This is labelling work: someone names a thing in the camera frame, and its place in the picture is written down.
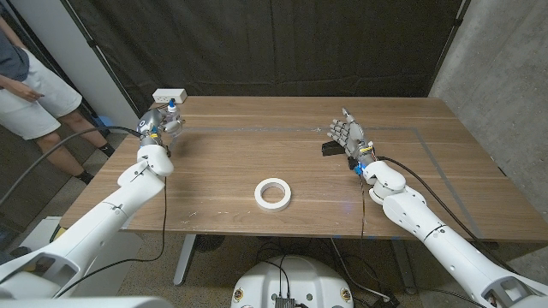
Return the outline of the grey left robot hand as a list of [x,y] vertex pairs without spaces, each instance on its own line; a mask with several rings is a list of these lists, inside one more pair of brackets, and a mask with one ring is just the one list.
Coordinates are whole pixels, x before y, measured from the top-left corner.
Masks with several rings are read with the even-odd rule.
[[140,118],[136,128],[140,133],[140,146],[163,146],[162,136],[167,133],[171,138],[177,138],[182,134],[183,124],[184,120],[176,107],[148,110]]

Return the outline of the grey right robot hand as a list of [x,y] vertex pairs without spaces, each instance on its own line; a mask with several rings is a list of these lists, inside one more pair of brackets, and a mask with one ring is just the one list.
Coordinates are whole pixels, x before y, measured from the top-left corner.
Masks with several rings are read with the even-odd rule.
[[372,146],[366,138],[362,126],[350,114],[348,109],[342,108],[344,121],[334,119],[330,124],[330,131],[327,135],[336,141],[347,154],[357,163],[367,166],[374,162]]

